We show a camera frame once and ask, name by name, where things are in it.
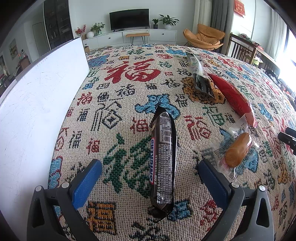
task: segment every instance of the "curtain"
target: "curtain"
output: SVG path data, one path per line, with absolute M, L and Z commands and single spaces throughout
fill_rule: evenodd
M 272 58 L 277 59 L 283 47 L 284 38 L 287 34 L 287 25 L 280 15 L 271 9 L 271 33 L 265 52 Z
M 199 23 L 206 26 L 211 24 L 212 0 L 195 0 L 195 11 L 192 32 L 197 33 Z
M 211 27 L 225 32 L 228 0 L 213 0 Z

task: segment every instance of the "blue gripper pad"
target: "blue gripper pad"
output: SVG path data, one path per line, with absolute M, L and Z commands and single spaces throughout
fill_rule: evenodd
M 201 161 L 198 165 L 198 174 L 204 182 L 204 184 L 206 185 L 206 187 L 208 188 L 216 205 L 222 208 L 223 210 L 226 209 L 228 206 L 228 192 L 223 186 L 223 184 L 220 182 L 218 177 L 215 175 L 215 173 L 209 168 L 209 166 L 204 161 Z
M 75 209 L 83 207 L 101 174 L 102 163 L 97 160 L 73 192 L 72 204 Z

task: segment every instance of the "drawer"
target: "drawer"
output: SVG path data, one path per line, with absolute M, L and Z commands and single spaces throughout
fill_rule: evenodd
M 97 39 L 98 39 L 99 47 L 104 47 L 109 45 L 112 46 L 115 44 L 123 43 L 122 32 L 106 34 L 106 35 L 97 37 Z
M 89 46 L 89 49 L 97 49 L 99 47 L 97 38 L 83 40 L 83 46 Z
M 151 29 L 150 41 L 176 42 L 176 31 L 164 29 Z
M 142 41 L 142 37 L 141 36 L 138 36 L 138 37 L 134 37 L 134 39 L 133 39 L 133 37 L 126 37 L 126 35 L 127 34 L 138 34 L 138 33 L 148 33 L 148 30 L 133 30 L 133 31 L 124 31 L 123 32 L 123 41 L 124 41 L 124 43 L 131 43 L 131 39 L 134 41 L 134 43 L 135 42 L 142 42 L 143 43 L 143 41 Z M 145 36 L 145 40 L 147 41 L 147 39 L 148 39 L 148 41 L 149 41 L 149 36 Z

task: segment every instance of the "cardboard box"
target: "cardboard box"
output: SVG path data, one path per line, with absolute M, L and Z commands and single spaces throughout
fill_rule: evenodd
M 84 46 L 84 52 L 85 52 L 85 53 L 89 53 L 89 52 L 90 52 L 90 50 L 89 50 L 89 46 Z

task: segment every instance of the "white curtain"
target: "white curtain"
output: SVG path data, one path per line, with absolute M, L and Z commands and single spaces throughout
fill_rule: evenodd
M 287 25 L 277 12 L 273 9 L 271 11 L 271 33 L 265 52 L 276 60 L 283 48 L 284 39 L 287 34 Z
M 211 25 L 212 0 L 195 0 L 192 32 L 197 33 L 197 24 Z

